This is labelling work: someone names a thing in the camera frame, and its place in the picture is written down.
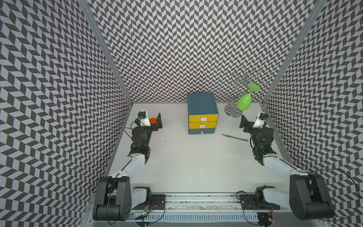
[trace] black and white patterned backdrop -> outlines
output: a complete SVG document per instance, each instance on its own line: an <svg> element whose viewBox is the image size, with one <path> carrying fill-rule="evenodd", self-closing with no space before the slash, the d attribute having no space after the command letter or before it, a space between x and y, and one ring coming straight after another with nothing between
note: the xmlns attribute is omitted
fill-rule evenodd
<svg viewBox="0 0 363 227"><path fill-rule="evenodd" d="M340 168L359 184L359 190L363 188L362 20L360 0L328 1L267 103L297 166ZM336 215L349 216L334 219L332 225L363 226L363 200L358 202L352 181L338 171L323 173Z"/></svg>
<svg viewBox="0 0 363 227"><path fill-rule="evenodd" d="M316 0L89 0L135 102L233 96L227 72L259 69L262 100Z"/></svg>
<svg viewBox="0 0 363 227"><path fill-rule="evenodd" d="M75 226L129 106L75 0L0 1L0 226Z"/></svg>

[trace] yellow drawer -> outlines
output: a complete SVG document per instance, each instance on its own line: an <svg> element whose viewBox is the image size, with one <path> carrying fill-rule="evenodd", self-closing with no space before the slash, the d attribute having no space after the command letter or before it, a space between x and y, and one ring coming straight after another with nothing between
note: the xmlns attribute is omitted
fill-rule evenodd
<svg viewBox="0 0 363 227"><path fill-rule="evenodd" d="M217 121L218 114L190 115L189 122Z"/></svg>
<svg viewBox="0 0 363 227"><path fill-rule="evenodd" d="M217 125L216 121L192 122L189 123L189 129L210 129L210 128L215 128L216 125Z"/></svg>

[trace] table knife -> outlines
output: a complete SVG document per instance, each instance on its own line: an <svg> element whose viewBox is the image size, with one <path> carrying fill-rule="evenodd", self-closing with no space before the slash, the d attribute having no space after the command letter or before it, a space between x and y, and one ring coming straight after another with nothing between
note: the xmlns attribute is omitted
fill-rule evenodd
<svg viewBox="0 0 363 227"><path fill-rule="evenodd" d="M224 136L226 136L226 137L229 137L229 138L233 138L233 139L240 139L240 140L243 140L243 141L248 142L248 139L237 138L237 137L234 137L234 136L231 136L231 135L226 135L226 134L222 134L222 135L224 135Z"/></svg>

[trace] black mounting plate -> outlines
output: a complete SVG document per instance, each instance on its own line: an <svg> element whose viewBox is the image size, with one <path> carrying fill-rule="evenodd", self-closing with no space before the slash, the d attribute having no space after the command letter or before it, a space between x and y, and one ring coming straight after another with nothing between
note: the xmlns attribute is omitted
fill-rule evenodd
<svg viewBox="0 0 363 227"><path fill-rule="evenodd" d="M274 210L281 209L279 205L273 204L273 203L264 203L264 206L256 206L256 202L254 200L254 195L244 195L240 194L238 195L241 201L241 205L244 206L245 210L271 210L271 207Z"/></svg>
<svg viewBox="0 0 363 227"><path fill-rule="evenodd" d="M155 201L155 206L153 210L163 210L164 206L165 206L165 195L163 194L152 194L151 195L151 202ZM140 203L139 205L137 205L136 207L134 207L133 210L144 210L144 208L147 205L150 205L150 203Z"/></svg>

